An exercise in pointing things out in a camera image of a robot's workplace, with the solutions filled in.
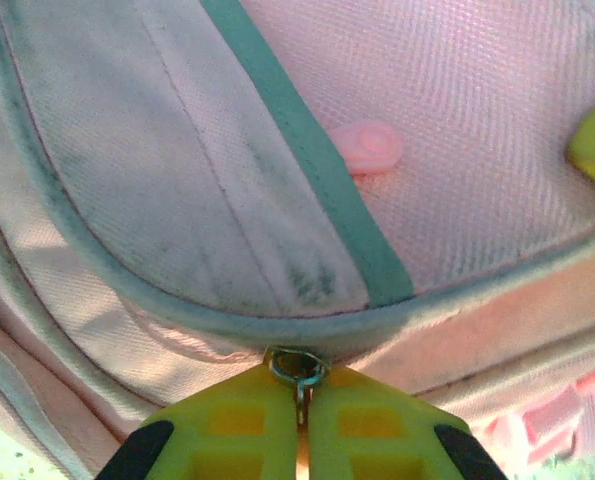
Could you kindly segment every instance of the metal ring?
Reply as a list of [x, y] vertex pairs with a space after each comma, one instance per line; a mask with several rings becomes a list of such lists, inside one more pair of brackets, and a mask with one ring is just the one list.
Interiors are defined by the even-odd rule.
[[[326, 363], [312, 353], [292, 348], [274, 348], [269, 350], [269, 353], [268, 367], [270, 371], [278, 379], [290, 385], [297, 385], [299, 383], [305, 388], [315, 387], [326, 377], [330, 370], [330, 367]], [[287, 371], [281, 366], [280, 360], [282, 357], [288, 356], [297, 357], [302, 362], [300, 366], [304, 368], [298, 372]]]

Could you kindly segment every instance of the zipper pull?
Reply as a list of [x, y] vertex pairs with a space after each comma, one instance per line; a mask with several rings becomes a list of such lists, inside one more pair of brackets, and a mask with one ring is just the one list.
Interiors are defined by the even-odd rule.
[[312, 353], [284, 347], [269, 348], [266, 361], [280, 382], [294, 388], [297, 427], [305, 427], [313, 388], [326, 378], [331, 366]]

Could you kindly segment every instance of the backpack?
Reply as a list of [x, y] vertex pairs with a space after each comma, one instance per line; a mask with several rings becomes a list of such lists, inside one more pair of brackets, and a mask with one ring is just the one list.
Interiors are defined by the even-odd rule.
[[594, 107], [593, 0], [0, 0], [0, 427], [91, 478], [290, 345], [595, 451]]

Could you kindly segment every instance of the pink backpack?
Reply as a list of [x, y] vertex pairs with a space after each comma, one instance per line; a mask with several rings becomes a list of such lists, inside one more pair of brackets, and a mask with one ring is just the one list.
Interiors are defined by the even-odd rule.
[[291, 345], [595, 452], [594, 107], [595, 0], [0, 0], [0, 427], [91, 478]]

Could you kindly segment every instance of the pink rubber knob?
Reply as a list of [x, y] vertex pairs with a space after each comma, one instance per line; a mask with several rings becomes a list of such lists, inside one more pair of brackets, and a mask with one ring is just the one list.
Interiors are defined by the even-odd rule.
[[402, 135], [377, 120], [362, 120], [328, 132], [351, 175], [390, 170], [402, 156]]

